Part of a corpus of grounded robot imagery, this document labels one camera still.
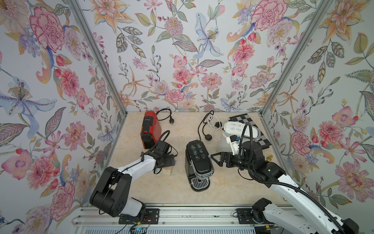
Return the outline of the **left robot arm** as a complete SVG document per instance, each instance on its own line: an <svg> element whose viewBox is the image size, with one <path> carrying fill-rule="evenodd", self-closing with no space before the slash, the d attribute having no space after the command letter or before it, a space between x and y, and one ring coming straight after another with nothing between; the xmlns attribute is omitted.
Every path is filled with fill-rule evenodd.
<svg viewBox="0 0 374 234"><path fill-rule="evenodd" d="M163 168L175 165L178 155L172 153L174 147L166 142L169 134L169 130L163 132L151 149L141 152L140 159L120 168L107 167L103 171L89 200L90 205L99 209L100 215L144 218L146 205L129 197L131 184L148 172L157 175Z"/></svg>

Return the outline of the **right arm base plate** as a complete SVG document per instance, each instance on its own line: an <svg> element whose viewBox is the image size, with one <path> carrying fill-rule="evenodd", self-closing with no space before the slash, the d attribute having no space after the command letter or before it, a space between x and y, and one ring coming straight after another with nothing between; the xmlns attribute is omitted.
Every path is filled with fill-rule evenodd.
<svg viewBox="0 0 374 234"><path fill-rule="evenodd" d="M239 224L253 224L253 225L273 225L269 222L260 211L253 211L252 208L238 208L232 215L236 218Z"/></svg>

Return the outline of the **blue striped cloth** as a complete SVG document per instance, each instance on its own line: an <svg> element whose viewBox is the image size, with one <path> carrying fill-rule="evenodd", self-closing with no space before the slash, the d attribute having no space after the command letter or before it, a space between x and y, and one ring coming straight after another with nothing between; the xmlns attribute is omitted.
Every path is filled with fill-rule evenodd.
<svg viewBox="0 0 374 234"><path fill-rule="evenodd" d="M174 168L175 168L175 166L162 168L161 174L163 174L165 176L171 176Z"/></svg>

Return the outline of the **black coffee machine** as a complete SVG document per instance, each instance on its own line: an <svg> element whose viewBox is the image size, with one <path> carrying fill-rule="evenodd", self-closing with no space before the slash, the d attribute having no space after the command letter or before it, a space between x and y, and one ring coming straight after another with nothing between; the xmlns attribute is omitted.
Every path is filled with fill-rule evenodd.
<svg viewBox="0 0 374 234"><path fill-rule="evenodd" d="M186 146L185 156L185 171L192 190L207 190L214 167L204 143L200 140L190 141Z"/></svg>

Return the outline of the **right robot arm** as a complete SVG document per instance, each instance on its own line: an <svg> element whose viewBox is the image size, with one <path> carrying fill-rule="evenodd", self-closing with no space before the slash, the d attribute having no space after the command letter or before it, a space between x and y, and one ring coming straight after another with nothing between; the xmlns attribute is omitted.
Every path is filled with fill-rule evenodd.
<svg viewBox="0 0 374 234"><path fill-rule="evenodd" d="M255 223L270 222L294 234L357 234L359 226L350 218L342 219L331 213L316 199L302 189L276 163L267 161L262 147L254 141L250 123L228 121L223 127L220 143L229 147L229 152L219 152L220 167L238 168L247 171L252 180L265 185L285 198L303 218L299 218L262 198L252 205L248 214Z"/></svg>

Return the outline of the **white coffee machine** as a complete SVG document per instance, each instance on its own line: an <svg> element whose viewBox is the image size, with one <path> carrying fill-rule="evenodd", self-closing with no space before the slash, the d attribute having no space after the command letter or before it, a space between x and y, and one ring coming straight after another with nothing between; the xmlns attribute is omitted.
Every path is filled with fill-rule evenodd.
<svg viewBox="0 0 374 234"><path fill-rule="evenodd" d="M232 153L231 148L229 144L227 143L226 138L232 135L237 135L238 137L241 138L244 127L245 127L245 124L242 124L239 122L228 121L227 123L225 123L223 131L222 131L222 136L220 137L218 141L218 145L216 147L217 152L218 153L221 153L221 152ZM250 138L250 130L249 130L249 127L247 127L244 133L244 139L242 143L249 141L250 140L249 138Z"/></svg>

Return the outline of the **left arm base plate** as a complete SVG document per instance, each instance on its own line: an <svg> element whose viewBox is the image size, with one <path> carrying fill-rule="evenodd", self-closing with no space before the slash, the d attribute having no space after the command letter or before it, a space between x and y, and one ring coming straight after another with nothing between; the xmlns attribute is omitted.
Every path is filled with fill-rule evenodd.
<svg viewBox="0 0 374 234"><path fill-rule="evenodd" d="M121 214L119 217L119 224L158 224L160 218L160 209L145 208L140 211L137 216L130 216L128 214Z"/></svg>

